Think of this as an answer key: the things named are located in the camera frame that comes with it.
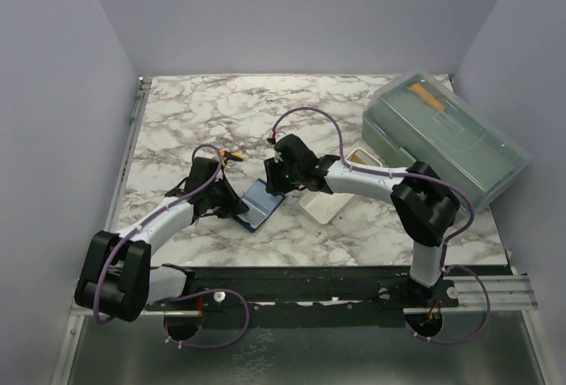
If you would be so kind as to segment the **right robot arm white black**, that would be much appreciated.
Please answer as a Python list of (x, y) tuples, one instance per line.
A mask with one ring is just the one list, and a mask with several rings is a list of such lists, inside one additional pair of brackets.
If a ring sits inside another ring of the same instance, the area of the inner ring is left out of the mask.
[(409, 301), (425, 307), (439, 296), (447, 230), (460, 202), (426, 163), (410, 168), (380, 168), (347, 163), (338, 156), (319, 158), (297, 135), (268, 142), (274, 155), (264, 161), (266, 191), (283, 195), (294, 190), (364, 196), (390, 203), (413, 241)]

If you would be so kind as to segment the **gold credit card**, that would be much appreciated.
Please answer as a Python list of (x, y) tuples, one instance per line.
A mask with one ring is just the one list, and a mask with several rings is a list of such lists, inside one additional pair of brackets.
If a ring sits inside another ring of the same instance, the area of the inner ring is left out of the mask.
[(381, 167), (381, 161), (362, 149), (355, 150), (348, 158), (352, 163)]

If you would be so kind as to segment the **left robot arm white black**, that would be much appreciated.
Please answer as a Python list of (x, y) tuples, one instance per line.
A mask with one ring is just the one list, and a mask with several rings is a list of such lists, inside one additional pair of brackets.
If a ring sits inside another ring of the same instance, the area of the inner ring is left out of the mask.
[(101, 324), (110, 319), (136, 320), (147, 304), (166, 299), (178, 310), (196, 297), (188, 271), (152, 266), (155, 252), (200, 218), (232, 218), (249, 208), (212, 158), (193, 160), (189, 176), (166, 192), (163, 201), (132, 226), (112, 233), (101, 230), (91, 239), (74, 291), (74, 302), (93, 311)]

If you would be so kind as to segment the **blue leather card holder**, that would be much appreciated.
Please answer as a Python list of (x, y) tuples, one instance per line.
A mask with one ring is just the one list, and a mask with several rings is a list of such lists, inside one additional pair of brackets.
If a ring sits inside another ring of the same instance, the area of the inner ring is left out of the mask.
[(249, 210), (233, 217), (250, 233), (255, 233), (277, 211), (285, 199), (284, 195), (272, 195), (266, 189), (267, 183), (257, 179), (241, 197), (241, 201)]

